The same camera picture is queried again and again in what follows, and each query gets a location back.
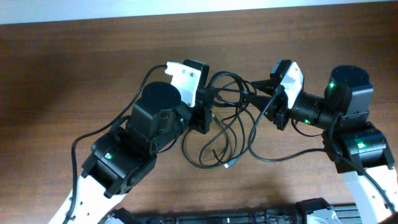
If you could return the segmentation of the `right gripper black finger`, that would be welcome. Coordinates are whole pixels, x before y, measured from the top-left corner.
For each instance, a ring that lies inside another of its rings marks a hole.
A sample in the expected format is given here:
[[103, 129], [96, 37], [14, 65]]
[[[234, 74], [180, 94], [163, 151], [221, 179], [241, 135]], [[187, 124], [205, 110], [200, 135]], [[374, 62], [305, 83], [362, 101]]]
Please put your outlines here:
[[245, 93], [243, 98], [257, 109], [267, 108], [272, 101], [272, 98], [269, 96], [261, 96], [249, 93]]
[[253, 81], [251, 85], [254, 89], [259, 90], [267, 95], [273, 95], [276, 84], [271, 80]]

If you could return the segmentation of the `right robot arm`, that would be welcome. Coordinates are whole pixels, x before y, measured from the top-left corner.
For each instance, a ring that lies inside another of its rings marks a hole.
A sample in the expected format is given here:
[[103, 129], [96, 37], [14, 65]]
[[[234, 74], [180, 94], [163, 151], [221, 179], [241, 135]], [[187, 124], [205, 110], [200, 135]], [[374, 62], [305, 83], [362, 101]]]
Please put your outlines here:
[[304, 92], [304, 77], [295, 62], [280, 61], [270, 79], [252, 82], [259, 96], [245, 92], [277, 129], [303, 122], [322, 129], [321, 149], [335, 163], [349, 188], [363, 223], [397, 217], [397, 172], [383, 133], [368, 121], [373, 86], [367, 71], [354, 65], [335, 67], [323, 97]]

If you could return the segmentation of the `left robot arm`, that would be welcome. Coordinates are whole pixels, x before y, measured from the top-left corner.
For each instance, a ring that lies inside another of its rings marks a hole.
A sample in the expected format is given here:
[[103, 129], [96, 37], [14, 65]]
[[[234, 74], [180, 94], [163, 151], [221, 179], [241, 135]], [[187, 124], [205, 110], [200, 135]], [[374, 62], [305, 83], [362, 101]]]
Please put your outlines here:
[[51, 223], [99, 223], [154, 168], [163, 147], [188, 129], [208, 132], [217, 92], [199, 89], [191, 108], [173, 85], [146, 85], [131, 115], [119, 118], [93, 143], [76, 192], [70, 192]]

